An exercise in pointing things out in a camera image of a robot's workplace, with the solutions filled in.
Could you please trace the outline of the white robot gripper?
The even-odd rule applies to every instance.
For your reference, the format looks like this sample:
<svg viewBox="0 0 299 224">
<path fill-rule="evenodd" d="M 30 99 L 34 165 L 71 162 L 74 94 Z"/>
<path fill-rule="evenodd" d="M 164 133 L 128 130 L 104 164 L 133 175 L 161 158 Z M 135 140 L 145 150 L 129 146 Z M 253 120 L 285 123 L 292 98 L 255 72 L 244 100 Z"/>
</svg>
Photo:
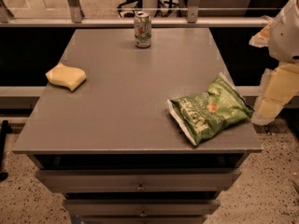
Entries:
<svg viewBox="0 0 299 224">
<path fill-rule="evenodd" d="M 289 0 L 274 18 L 272 25 L 267 24 L 249 41 L 256 48 L 268 46 L 269 55 L 284 62 L 274 70 L 266 69 L 262 75 L 251 118 L 254 124 L 268 125 L 299 92 L 298 3 L 299 0 Z"/>
</svg>

